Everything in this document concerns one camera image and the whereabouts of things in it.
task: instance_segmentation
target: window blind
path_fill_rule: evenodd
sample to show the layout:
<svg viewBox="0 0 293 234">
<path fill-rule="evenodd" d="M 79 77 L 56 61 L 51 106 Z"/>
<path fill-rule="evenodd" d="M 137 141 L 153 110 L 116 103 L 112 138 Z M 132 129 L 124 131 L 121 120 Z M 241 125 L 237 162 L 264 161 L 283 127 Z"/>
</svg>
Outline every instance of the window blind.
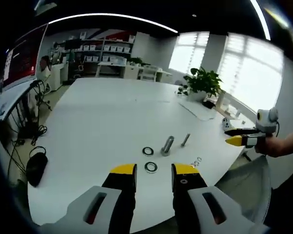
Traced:
<svg viewBox="0 0 293 234">
<path fill-rule="evenodd" d="M 181 34 L 175 44 L 169 68 L 184 74 L 190 74 L 193 67 L 200 68 L 208 40 L 209 32 Z"/>
<path fill-rule="evenodd" d="M 221 88 L 254 112 L 272 108 L 282 82 L 283 51 L 268 42 L 229 34 L 218 69 Z"/>
</svg>

